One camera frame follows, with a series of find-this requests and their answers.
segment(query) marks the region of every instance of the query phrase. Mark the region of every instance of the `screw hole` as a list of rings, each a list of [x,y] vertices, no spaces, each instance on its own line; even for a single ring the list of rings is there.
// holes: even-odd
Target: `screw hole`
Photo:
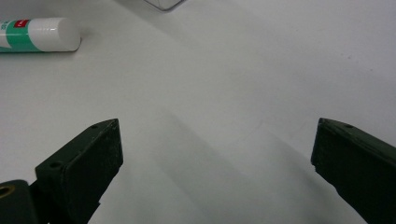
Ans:
[[[10,195],[14,190],[15,186],[13,185],[0,187],[0,199]]]
[[[49,165],[49,167],[51,168],[51,169],[58,169],[59,167],[61,167],[62,166],[62,162],[61,161],[55,161],[55,162],[53,162],[53,163],[51,163],[50,165]]]

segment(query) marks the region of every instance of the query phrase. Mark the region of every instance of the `white table surface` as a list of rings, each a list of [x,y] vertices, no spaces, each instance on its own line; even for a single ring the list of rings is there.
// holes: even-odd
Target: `white table surface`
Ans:
[[[0,182],[118,118],[125,163],[90,223],[364,223],[310,165],[318,119],[396,145],[396,2],[5,0],[68,17],[73,53],[0,55]]]

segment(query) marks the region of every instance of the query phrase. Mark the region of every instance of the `glue stick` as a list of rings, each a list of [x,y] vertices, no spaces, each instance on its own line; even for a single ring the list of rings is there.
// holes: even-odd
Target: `glue stick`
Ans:
[[[0,21],[0,52],[74,51],[80,36],[67,18]]]

